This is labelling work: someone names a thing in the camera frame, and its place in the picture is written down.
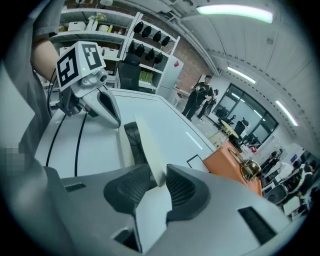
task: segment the black mesh pad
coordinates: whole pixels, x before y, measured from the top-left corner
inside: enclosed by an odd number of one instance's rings
[[[134,171],[108,182],[103,190],[104,198],[119,213],[135,215],[150,185],[150,167],[142,165]]]
[[[166,216],[167,223],[193,219],[210,201],[209,188],[203,181],[172,164],[166,166],[166,186],[172,201],[172,210]]]

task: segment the ceiling light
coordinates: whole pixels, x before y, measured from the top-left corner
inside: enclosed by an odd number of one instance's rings
[[[284,113],[287,115],[287,117],[290,119],[291,123],[292,123],[294,126],[298,126],[298,123],[296,122],[296,120],[294,119],[294,117],[289,113],[289,111],[284,107],[284,105],[282,105],[279,100],[277,100],[275,103],[283,110],[283,112],[284,112]]]
[[[225,14],[225,15],[238,15],[257,19],[266,23],[271,24],[274,15],[272,12],[238,4],[217,4],[217,5],[207,5],[199,6],[196,8],[197,11],[202,15],[212,15],[212,14]]]
[[[262,115],[260,115],[256,110],[254,110],[254,112],[255,112],[260,118],[262,118]]]
[[[235,69],[233,69],[233,68],[231,68],[231,67],[229,67],[229,66],[228,66],[228,70],[230,70],[230,71],[232,71],[232,72],[234,72],[234,73],[238,74],[239,76],[242,76],[243,78],[247,79],[248,81],[250,81],[250,82],[251,82],[251,83],[253,83],[253,84],[255,84],[255,83],[256,83],[256,81],[255,81],[255,80],[253,80],[253,79],[252,79],[252,78],[250,78],[249,76],[247,76],[247,75],[245,75],[245,74],[241,73],[241,72],[240,72],[240,71],[238,71],[238,70],[235,70]]]
[[[238,95],[236,95],[234,93],[231,93],[231,94],[232,94],[232,96],[236,97],[238,100],[240,99],[240,97]]]

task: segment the human arm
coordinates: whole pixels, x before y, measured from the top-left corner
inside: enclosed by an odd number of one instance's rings
[[[50,80],[59,58],[49,37],[58,33],[64,2],[64,0],[49,1],[33,24],[31,64],[35,71],[47,80]]]
[[[37,36],[33,39],[31,52],[31,64],[35,71],[48,81],[56,68],[59,55],[53,44],[49,41],[49,35]]]

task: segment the glass wall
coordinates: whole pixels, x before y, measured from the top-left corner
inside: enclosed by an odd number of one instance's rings
[[[247,143],[256,145],[257,148],[278,125],[264,107],[233,84],[212,112],[233,128],[236,127],[237,122],[245,119],[249,125],[242,133],[242,138]]]

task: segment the white wall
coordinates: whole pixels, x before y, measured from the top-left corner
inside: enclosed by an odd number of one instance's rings
[[[295,154],[299,158],[305,151],[301,146],[294,142],[286,128],[279,124],[272,135],[258,148],[258,151],[255,154],[255,160],[259,164],[262,164],[268,159],[273,151],[279,149],[283,150],[280,161],[288,164],[291,164],[290,159]]]

